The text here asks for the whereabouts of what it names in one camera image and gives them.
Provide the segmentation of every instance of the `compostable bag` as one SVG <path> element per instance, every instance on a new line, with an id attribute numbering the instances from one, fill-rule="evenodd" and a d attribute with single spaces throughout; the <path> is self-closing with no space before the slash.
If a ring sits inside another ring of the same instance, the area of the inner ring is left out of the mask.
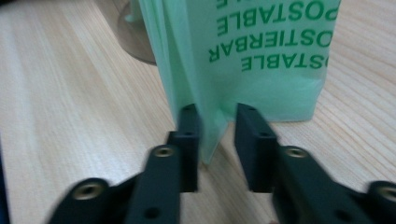
<path id="1" fill-rule="evenodd" d="M 340 0 L 140 0 L 174 118 L 196 104 L 209 162 L 237 103 L 311 119 Z"/>

